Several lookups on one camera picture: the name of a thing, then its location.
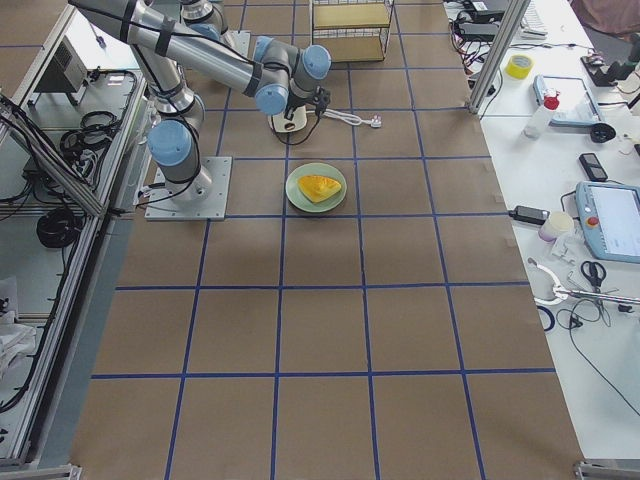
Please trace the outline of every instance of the tape roll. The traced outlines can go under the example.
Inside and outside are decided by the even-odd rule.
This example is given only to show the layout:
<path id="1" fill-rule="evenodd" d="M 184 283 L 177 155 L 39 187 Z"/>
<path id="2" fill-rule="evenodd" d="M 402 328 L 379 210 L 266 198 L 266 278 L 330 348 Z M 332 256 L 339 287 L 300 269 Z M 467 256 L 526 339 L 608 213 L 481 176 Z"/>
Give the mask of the tape roll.
<path id="1" fill-rule="evenodd" d="M 513 78 L 522 80 L 533 68 L 533 60 L 526 55 L 513 55 L 507 63 L 505 72 L 511 75 Z"/>

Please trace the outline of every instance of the blue device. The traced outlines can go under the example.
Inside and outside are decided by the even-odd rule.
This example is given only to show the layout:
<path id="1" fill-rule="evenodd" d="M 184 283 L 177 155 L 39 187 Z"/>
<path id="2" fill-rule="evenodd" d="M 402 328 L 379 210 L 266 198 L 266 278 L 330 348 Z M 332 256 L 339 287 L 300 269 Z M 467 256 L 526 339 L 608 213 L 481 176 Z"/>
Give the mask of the blue device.
<path id="1" fill-rule="evenodd" d="M 580 182 L 576 204 L 595 258 L 640 263 L 640 187 Z"/>
<path id="2" fill-rule="evenodd" d="M 590 127 L 603 120 L 598 102 L 591 90 L 580 77 L 553 77 L 536 75 L 533 90 L 538 105 L 544 102 L 544 94 L 549 90 L 558 92 L 560 106 L 551 119 L 551 125 L 560 127 Z"/>

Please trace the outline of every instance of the white keyboard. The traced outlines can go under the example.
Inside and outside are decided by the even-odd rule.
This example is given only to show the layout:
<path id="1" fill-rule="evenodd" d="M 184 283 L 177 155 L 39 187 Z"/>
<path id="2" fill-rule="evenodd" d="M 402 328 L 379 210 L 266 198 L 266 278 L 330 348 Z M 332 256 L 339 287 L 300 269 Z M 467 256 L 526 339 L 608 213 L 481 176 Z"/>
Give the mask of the white keyboard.
<path id="1" fill-rule="evenodd" d="M 540 16 L 536 10 L 534 0 L 531 0 L 524 17 L 520 22 L 520 36 L 522 38 L 536 38 L 544 40 L 547 38 L 548 30 L 546 25 L 540 20 Z"/>

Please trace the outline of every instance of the white desk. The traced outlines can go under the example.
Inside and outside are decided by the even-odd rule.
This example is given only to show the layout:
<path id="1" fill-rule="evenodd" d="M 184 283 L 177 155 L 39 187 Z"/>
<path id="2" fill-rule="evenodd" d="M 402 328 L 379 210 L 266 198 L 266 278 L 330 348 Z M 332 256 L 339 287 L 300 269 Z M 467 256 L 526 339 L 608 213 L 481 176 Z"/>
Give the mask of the white desk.
<path id="1" fill-rule="evenodd" d="M 591 45 L 568 3 L 536 0 L 536 6 L 549 29 L 548 43 Z M 518 38 L 514 40 L 514 43 L 524 42 Z M 502 90 L 482 120 L 482 129 L 507 206 L 513 208 L 521 204 L 560 210 L 560 196 L 574 190 L 579 181 L 587 180 L 578 163 L 578 156 L 585 152 L 598 155 L 611 179 L 639 185 L 640 157 L 632 150 L 629 141 L 621 139 L 625 133 L 640 138 L 640 118 L 633 117 L 624 106 L 601 107 L 605 120 L 618 133 L 617 139 L 605 144 L 591 142 L 587 130 L 571 132 L 552 127 L 537 141 L 521 134 L 536 109 L 532 88 L 536 74 L 581 76 L 600 102 L 620 100 L 615 89 L 596 88 L 588 80 L 579 60 L 586 50 L 578 47 L 510 50 L 503 67 L 514 53 L 531 56 L 534 68 L 524 80 L 516 80 L 503 73 Z M 485 105 L 486 101 L 480 112 L 484 111 Z M 566 198 L 565 203 L 571 206 L 573 200 Z M 527 265 L 527 258 L 533 257 L 551 267 L 565 283 L 566 275 L 572 270 L 571 265 L 551 255 L 551 245 L 538 238 L 537 229 L 533 226 L 514 222 L 513 228 L 534 293 L 551 298 L 550 279 Z M 581 261 L 590 258 L 584 246 L 575 251 L 579 257 L 578 267 Z M 616 294 L 640 297 L 640 265 L 602 263 L 608 271 L 604 290 L 617 287 L 620 290 Z M 573 278 L 588 285 L 579 274 Z M 570 308 L 571 305 L 571 301 L 564 302 L 559 308 Z M 631 315 L 618 313 L 614 304 L 608 304 L 608 310 L 612 317 L 611 327 L 602 322 L 585 324 L 573 331 L 573 337 L 585 355 L 636 409 L 640 409 L 640 308 L 636 307 L 636 313 Z M 566 316 L 561 320 L 567 323 Z M 547 340 L 585 457 L 640 458 L 640 417 L 578 354 L 568 331 L 556 327 L 547 334 Z"/>

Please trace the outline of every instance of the plate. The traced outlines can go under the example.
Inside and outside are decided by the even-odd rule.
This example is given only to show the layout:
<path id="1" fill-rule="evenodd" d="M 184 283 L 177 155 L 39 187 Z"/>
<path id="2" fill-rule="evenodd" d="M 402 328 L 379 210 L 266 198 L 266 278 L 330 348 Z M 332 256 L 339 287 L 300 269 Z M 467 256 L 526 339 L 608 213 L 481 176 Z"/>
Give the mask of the plate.
<path id="1" fill-rule="evenodd" d="M 307 175 L 322 175 L 323 177 L 332 178 L 340 182 L 342 188 L 338 193 L 326 200 L 313 203 L 304 196 L 304 193 L 302 193 L 300 187 L 298 187 L 298 179 Z M 307 163 L 299 166 L 289 174 L 287 183 L 285 184 L 285 192 L 287 193 L 289 201 L 300 210 L 311 213 L 327 212 L 332 208 L 336 208 L 340 205 L 340 202 L 344 200 L 344 197 L 347 195 L 347 181 L 344 175 L 340 173 L 340 170 L 331 165 L 327 165 L 326 163 Z"/>

